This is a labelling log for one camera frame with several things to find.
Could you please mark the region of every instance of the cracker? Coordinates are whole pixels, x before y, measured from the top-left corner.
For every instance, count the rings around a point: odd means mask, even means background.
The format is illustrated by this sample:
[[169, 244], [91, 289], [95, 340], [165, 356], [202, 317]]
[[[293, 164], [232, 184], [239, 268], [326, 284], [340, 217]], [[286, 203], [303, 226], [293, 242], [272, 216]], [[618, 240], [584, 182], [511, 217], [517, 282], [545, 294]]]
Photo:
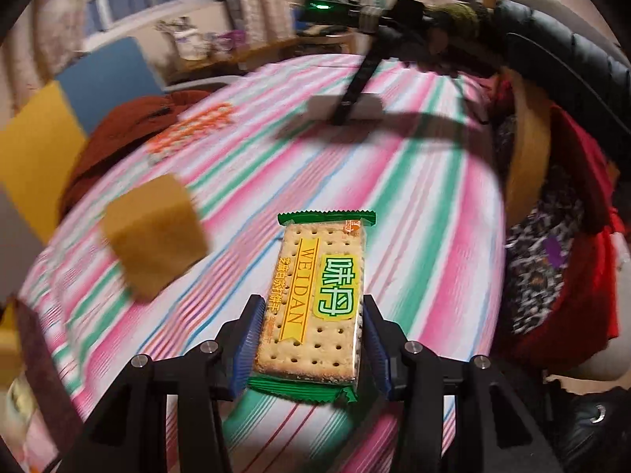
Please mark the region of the cracker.
[[[314, 240], [318, 240], [317, 254], [310, 254], [310, 246]], [[263, 332], [254, 367], [256, 371], [289, 379], [331, 384], [351, 384], [356, 380], [362, 333], [364, 241], [365, 230], [360, 221], [286, 226], [267, 298]], [[326, 257], [340, 261], [327, 263]], [[335, 313], [335, 310], [325, 304], [316, 305], [316, 308], [323, 307], [325, 313], [320, 315], [326, 315], [328, 319], [318, 317], [317, 310], [314, 310], [314, 304], [319, 304], [314, 302], [318, 286], [329, 290], [331, 286], [342, 286], [331, 282], [330, 274], [327, 278], [330, 284], [319, 285], [318, 280], [322, 279], [327, 266], [346, 265], [349, 259], [353, 264], [352, 275], [357, 290], [352, 314], [329, 315], [326, 311]], [[311, 279], [308, 279], [307, 273], [310, 270], [313, 273]], [[344, 282], [348, 282], [349, 270], [344, 272]], [[307, 290], [305, 286], [308, 286], [307, 307], [298, 304], [304, 298], [293, 296], [304, 294]], [[327, 297], [321, 295], [318, 300], [324, 298], [328, 302]]]

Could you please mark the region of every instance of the purple object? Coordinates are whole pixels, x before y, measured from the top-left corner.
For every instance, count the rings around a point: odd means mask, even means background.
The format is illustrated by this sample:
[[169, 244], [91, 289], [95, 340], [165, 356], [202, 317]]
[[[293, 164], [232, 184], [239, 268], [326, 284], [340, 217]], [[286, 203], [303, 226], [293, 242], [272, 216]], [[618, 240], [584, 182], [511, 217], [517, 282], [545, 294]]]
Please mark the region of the purple object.
[[548, 235], [543, 240], [543, 247], [548, 255], [548, 261], [554, 268], [561, 268], [564, 263], [563, 250], [561, 245], [554, 235]]
[[222, 39], [232, 40], [232, 49], [245, 46], [245, 32], [243, 30], [231, 30], [220, 36]]

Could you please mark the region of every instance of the patterned fabric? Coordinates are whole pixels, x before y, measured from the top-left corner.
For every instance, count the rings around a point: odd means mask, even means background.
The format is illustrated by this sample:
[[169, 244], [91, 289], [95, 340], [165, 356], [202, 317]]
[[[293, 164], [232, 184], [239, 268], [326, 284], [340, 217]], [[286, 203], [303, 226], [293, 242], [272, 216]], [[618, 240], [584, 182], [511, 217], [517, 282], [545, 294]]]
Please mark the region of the patterned fabric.
[[81, 50], [87, 0], [33, 0], [2, 44], [4, 93], [12, 113], [26, 102]]
[[241, 9], [250, 46], [293, 36], [289, 0], [241, 0]]
[[[493, 135], [498, 175], [505, 180], [513, 154], [517, 116], [510, 115]], [[502, 292], [502, 324], [515, 334], [541, 325], [563, 288], [574, 235], [584, 205], [572, 179], [551, 164], [535, 208], [506, 237], [506, 273]]]
[[[20, 296], [39, 314], [83, 418], [133, 355], [182, 354], [216, 336], [250, 294], [267, 293], [283, 234], [279, 212], [376, 211], [365, 279], [384, 317], [439, 354], [488, 352], [502, 287], [504, 211], [490, 132], [460, 101], [464, 92], [479, 102], [480, 89], [468, 78], [385, 61], [368, 88], [383, 97], [383, 121], [307, 121], [308, 97], [348, 83], [360, 61], [316, 55], [265, 66], [182, 115], [229, 102], [233, 126], [154, 166], [141, 147], [67, 216]], [[99, 219], [109, 201], [166, 172], [192, 193], [212, 252], [150, 304], [138, 304], [103, 243]], [[378, 399], [366, 381], [348, 407], [253, 391], [223, 404], [234, 471], [386, 471], [401, 407]], [[177, 461], [172, 402], [170, 467]], [[452, 399], [444, 415], [447, 445], [455, 431]]]

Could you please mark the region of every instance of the yellow cloth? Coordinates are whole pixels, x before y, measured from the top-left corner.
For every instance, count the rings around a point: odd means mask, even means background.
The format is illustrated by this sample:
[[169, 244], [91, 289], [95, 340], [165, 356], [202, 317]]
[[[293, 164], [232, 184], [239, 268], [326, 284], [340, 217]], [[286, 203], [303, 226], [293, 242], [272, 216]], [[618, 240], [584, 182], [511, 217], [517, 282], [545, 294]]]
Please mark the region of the yellow cloth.
[[2, 314], [2, 320], [0, 320], [0, 330], [1, 329], [15, 329], [15, 310], [13, 309], [14, 303], [9, 297], [6, 301], [6, 307], [4, 308], [4, 313]]
[[550, 100], [516, 71], [504, 71], [515, 96], [517, 130], [505, 186], [506, 227], [519, 224], [537, 204], [550, 159]]
[[57, 227], [58, 200], [85, 142], [56, 81], [33, 96], [0, 132], [0, 180], [43, 243]]

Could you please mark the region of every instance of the pink and green stripes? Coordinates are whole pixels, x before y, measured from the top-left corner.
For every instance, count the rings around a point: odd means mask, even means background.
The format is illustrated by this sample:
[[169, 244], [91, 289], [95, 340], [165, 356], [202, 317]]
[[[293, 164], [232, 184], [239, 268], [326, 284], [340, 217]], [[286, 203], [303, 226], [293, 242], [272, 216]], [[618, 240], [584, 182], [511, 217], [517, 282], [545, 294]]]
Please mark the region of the pink and green stripes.
[[[383, 121], [344, 128], [305, 121], [308, 96], [340, 87], [356, 64], [341, 55], [294, 59], [213, 94], [192, 112], [225, 99], [238, 107], [236, 126], [154, 167], [137, 151], [66, 219], [23, 294], [40, 315], [59, 374], [84, 417], [129, 357], [181, 354], [214, 337], [247, 294], [267, 291], [279, 212], [374, 209], [379, 218], [368, 238], [366, 286], [384, 315], [439, 353], [465, 359], [488, 349], [503, 224], [497, 183], [484, 161], [488, 151], [469, 140], [475, 133], [477, 144], [488, 134], [461, 113], [466, 107], [453, 80], [395, 62], [384, 62], [372, 81], [386, 102]], [[465, 92], [479, 99], [468, 82]], [[138, 305], [102, 243], [99, 218], [109, 200], [168, 171], [190, 189], [213, 249], [151, 304]], [[250, 391], [223, 406], [235, 471], [386, 468], [396, 411], [376, 402], [369, 385], [362, 390], [359, 403], [346, 409]], [[451, 416], [446, 407], [446, 439]], [[176, 419], [170, 412], [170, 464], [177, 456]], [[368, 436], [364, 446], [359, 436]]]

